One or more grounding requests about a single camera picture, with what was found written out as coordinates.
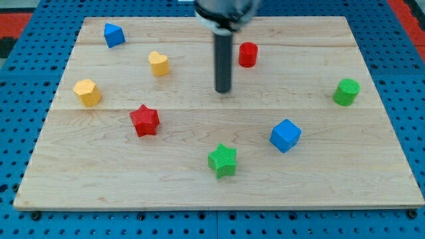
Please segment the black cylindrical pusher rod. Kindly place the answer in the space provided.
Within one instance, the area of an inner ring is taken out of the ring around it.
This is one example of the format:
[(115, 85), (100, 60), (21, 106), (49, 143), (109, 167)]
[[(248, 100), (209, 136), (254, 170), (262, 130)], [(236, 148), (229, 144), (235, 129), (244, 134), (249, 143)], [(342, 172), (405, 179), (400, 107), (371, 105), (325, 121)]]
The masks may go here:
[(227, 93), (232, 86), (233, 37), (213, 35), (214, 40), (214, 88), (218, 93)]

